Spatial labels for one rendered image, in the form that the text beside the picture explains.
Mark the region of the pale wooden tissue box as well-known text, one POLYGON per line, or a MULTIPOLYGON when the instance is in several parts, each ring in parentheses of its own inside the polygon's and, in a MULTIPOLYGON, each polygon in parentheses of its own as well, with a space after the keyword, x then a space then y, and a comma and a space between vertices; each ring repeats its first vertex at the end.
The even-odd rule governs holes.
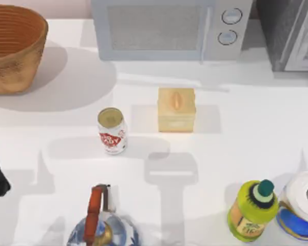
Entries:
POLYGON ((196 118, 193 88, 158 89, 158 131, 191 133, 196 118))

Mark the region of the red and white can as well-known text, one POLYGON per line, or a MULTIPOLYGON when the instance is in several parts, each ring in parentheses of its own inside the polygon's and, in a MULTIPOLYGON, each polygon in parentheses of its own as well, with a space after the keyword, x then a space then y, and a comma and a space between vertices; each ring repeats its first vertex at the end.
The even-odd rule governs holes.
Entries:
POLYGON ((127 131, 122 112, 114 107, 103 109, 98 114, 99 137, 106 153, 120 154, 127 147, 127 131))

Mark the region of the pale microwave oven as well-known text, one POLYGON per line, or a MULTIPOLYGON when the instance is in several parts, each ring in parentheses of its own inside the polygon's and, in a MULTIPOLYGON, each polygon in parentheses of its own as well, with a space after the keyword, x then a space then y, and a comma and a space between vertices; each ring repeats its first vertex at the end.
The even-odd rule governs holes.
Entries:
POLYGON ((207 8, 211 8, 205 61, 236 60, 253 0, 91 0, 99 56, 103 60, 194 60, 200 62, 207 8), (242 19, 227 25, 225 10, 238 8, 242 19), (221 45, 221 32, 237 41, 221 45))

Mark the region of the microwave knob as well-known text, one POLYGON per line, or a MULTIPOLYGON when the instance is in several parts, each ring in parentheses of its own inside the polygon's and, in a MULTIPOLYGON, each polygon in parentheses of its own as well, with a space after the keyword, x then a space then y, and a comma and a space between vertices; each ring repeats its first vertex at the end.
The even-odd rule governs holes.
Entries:
POLYGON ((242 19, 243 13, 238 8, 225 10, 222 13, 222 21, 227 25, 234 25, 242 19))
POLYGON ((234 30, 227 30, 221 32, 217 37, 218 42, 223 46, 232 45, 237 41, 237 39, 238 39, 238 34, 234 30))

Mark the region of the yellow-green bottle with green cap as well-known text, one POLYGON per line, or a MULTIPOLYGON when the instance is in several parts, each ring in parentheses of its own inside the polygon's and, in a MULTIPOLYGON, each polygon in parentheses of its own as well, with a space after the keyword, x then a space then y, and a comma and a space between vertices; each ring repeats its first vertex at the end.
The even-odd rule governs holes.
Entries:
POLYGON ((227 215, 230 232, 243 242, 257 240, 279 210, 274 184, 264 179, 245 182, 227 215))

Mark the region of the brown woven basket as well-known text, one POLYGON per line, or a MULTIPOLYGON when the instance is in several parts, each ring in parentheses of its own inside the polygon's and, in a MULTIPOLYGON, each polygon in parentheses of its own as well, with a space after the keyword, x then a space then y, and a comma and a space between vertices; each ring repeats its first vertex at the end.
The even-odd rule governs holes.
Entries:
POLYGON ((32 85, 48 29, 34 10, 0 4, 0 95, 21 93, 32 85))

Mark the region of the grey cabinet with dark inside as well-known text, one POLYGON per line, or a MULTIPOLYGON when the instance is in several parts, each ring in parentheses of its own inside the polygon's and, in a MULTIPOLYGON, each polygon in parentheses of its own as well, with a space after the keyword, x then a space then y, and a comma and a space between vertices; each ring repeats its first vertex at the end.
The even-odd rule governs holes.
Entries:
POLYGON ((256 0, 272 70, 308 71, 308 0, 256 0))

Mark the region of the white paper roll blue wrap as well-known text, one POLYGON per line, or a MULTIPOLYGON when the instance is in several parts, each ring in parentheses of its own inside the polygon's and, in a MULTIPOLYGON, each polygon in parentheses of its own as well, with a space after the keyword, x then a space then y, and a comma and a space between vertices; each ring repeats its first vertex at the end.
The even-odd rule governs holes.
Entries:
POLYGON ((308 241, 308 171, 295 175, 283 188, 276 220, 289 235, 308 241))

